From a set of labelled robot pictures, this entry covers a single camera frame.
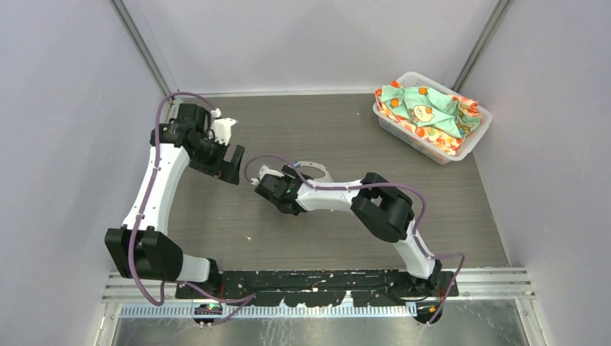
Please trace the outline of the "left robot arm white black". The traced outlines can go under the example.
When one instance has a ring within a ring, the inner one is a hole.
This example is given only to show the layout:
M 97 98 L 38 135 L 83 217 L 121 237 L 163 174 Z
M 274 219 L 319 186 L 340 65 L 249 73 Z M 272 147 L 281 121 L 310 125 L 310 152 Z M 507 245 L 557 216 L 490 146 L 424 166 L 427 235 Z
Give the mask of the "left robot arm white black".
M 231 160 L 233 118 L 195 104 L 178 106 L 177 116 L 151 131 L 148 166 L 138 195 L 121 227 L 109 229 L 104 242 L 124 278 L 190 281 L 203 298 L 220 292 L 213 259 L 185 254 L 169 236 L 169 214 L 184 171 L 191 167 L 232 185 L 239 184 L 245 148 L 236 146 Z

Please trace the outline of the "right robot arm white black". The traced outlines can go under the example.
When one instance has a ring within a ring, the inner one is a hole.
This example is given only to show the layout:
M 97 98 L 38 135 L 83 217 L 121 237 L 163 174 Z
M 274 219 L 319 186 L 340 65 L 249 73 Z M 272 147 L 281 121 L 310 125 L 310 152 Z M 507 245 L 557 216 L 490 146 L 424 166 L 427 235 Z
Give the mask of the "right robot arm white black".
M 429 296 L 439 288 L 442 264 L 424 243 L 413 202 L 397 184 L 373 172 L 352 182 L 316 181 L 288 165 L 280 171 L 264 165 L 249 181 L 258 195 L 284 214 L 351 213 L 375 238 L 394 246 L 416 293 Z

